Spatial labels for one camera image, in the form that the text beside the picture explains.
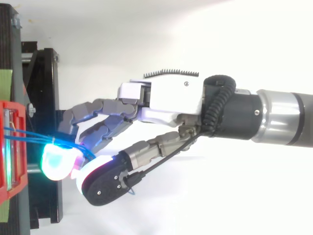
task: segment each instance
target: red plastic casing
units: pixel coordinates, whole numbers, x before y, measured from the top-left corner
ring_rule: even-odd
[[[13,141],[14,143],[14,175],[15,182],[10,190],[7,190],[5,165],[4,165],[4,119],[3,110],[14,111],[14,127],[19,130],[26,130],[25,107],[19,103],[0,101],[0,204],[19,193],[28,183],[27,179],[27,153],[26,143],[23,141]],[[24,133],[13,132],[14,136],[25,137]]]

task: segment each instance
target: screw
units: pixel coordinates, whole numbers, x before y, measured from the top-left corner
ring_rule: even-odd
[[[34,113],[36,113],[36,108],[34,108],[32,103],[30,103],[27,108],[28,108],[28,115],[30,118],[32,118],[34,116]]]
[[[12,19],[12,25],[17,28],[17,29],[21,29],[22,26],[21,26],[21,21],[20,21],[20,18],[19,18],[19,15],[18,14],[15,14],[13,16],[13,19]]]
[[[55,54],[55,55],[54,55],[54,61],[55,61],[56,63],[59,63],[59,62],[60,62],[60,55],[59,55],[59,54]]]

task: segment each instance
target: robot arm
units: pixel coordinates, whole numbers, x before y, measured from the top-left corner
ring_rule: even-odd
[[[205,79],[195,72],[161,70],[144,79],[123,83],[116,100],[98,99],[64,112],[59,132],[76,136],[77,123],[97,114],[109,117],[80,136],[93,153],[134,120],[179,126],[149,141],[140,141],[113,156],[97,158],[81,181],[81,190],[95,206],[105,205],[128,192],[151,170],[180,151],[188,150],[197,137],[221,137],[312,147],[313,97],[306,94],[236,89],[235,81],[223,75]],[[157,157],[161,161],[145,171],[129,174]]]

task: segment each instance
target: cyan light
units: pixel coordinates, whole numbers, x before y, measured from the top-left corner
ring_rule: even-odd
[[[80,155],[81,151],[76,148],[67,149],[51,143],[46,144],[41,169],[50,180],[62,180],[70,174],[77,156]]]

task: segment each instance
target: green panel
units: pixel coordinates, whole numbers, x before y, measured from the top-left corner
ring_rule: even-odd
[[[10,200],[4,201],[0,204],[0,223],[7,223],[9,219]]]
[[[0,100],[10,101],[12,70],[0,70]]]

